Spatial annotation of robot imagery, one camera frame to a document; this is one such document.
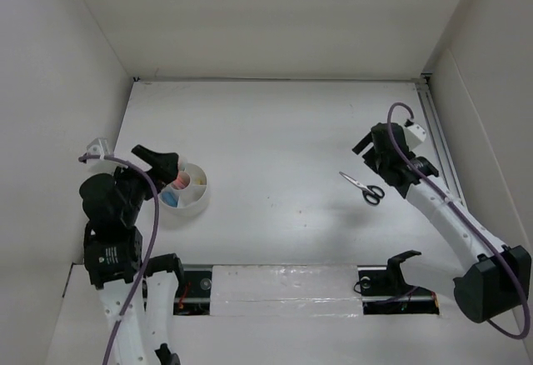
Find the brown orange marker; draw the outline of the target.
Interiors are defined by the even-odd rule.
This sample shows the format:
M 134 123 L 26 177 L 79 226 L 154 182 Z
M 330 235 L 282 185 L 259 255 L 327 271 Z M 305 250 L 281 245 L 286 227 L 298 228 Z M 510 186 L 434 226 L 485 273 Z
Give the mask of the brown orange marker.
M 191 178 L 185 171 L 179 171 L 177 178 L 172 182 L 172 187 L 176 190 L 183 190 L 189 186 Z

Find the blue correction tape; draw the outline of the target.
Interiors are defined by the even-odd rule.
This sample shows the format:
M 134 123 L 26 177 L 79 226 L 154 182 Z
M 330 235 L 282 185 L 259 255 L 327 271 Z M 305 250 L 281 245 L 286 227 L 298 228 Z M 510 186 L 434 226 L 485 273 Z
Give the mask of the blue correction tape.
M 171 208 L 177 208 L 179 197 L 172 191 L 163 191 L 161 193 L 161 200 Z

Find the orange highlighter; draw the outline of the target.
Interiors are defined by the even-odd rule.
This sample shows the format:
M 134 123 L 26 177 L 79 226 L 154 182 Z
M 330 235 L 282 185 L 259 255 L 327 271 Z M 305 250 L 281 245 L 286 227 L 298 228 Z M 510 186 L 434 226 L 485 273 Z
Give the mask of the orange highlighter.
M 187 167 L 187 159 L 183 156 L 179 157 L 177 162 L 177 169 L 179 172 L 183 172 L 186 170 Z

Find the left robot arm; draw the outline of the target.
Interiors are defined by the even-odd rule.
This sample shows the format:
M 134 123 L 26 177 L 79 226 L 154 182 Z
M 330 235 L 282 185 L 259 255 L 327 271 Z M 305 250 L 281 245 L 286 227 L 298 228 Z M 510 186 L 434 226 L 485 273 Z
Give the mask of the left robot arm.
M 105 364 L 178 364 L 169 323 L 175 296 L 185 287 L 180 258 L 154 257 L 158 232 L 158 195 L 178 176 L 176 153 L 153 152 L 136 145 L 132 153 L 149 165 L 115 157 L 107 140 L 97 138 L 78 159 L 115 163 L 113 172 L 88 178 L 79 188 L 87 216 L 83 264 L 96 288 L 110 329 Z

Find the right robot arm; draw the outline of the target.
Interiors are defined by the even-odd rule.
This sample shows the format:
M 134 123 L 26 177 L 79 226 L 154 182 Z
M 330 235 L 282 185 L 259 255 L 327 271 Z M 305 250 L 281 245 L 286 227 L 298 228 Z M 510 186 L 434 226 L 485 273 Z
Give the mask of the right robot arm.
M 417 250 L 391 257 L 387 287 L 396 294 L 419 287 L 450 298 L 474 323 L 490 323 L 514 308 L 530 323 L 531 255 L 493 235 L 453 197 L 436 167 L 412 150 L 425 138 L 413 122 L 379 122 L 352 149 L 427 219 L 456 256 L 450 265 L 427 261 Z

